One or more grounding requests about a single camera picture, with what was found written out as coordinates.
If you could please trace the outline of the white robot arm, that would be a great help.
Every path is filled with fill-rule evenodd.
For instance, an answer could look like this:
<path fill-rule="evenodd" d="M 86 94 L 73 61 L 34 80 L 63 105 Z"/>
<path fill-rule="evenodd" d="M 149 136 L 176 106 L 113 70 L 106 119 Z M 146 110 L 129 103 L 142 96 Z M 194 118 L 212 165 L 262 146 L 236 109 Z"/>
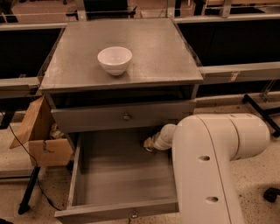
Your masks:
<path fill-rule="evenodd" d="M 171 150 L 182 224 L 245 224 L 230 162 L 261 154 L 265 122 L 251 114 L 190 115 L 147 138 L 148 150 Z"/>

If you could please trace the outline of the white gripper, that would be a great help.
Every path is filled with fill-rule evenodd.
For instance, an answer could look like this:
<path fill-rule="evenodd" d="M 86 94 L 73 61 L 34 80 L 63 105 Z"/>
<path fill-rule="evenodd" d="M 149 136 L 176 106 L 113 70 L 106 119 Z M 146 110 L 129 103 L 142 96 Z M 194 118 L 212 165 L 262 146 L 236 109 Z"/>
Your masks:
<path fill-rule="evenodd" d="M 168 145 L 165 141 L 161 138 L 160 133 L 158 132 L 155 134 L 152 139 L 148 137 L 146 140 L 143 141 L 143 147 L 145 149 L 151 149 L 152 147 L 159 151 L 165 151 L 168 149 Z"/>

